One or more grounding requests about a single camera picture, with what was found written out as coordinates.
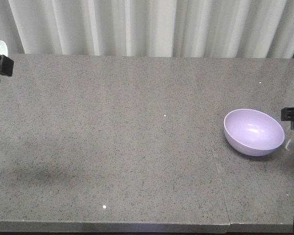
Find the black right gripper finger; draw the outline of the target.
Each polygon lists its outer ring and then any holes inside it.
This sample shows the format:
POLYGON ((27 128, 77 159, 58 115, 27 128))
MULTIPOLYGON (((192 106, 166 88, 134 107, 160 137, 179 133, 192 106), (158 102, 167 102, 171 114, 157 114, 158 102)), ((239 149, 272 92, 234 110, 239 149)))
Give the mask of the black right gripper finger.
POLYGON ((286 107, 281 110, 281 121, 294 122, 294 107, 286 107))

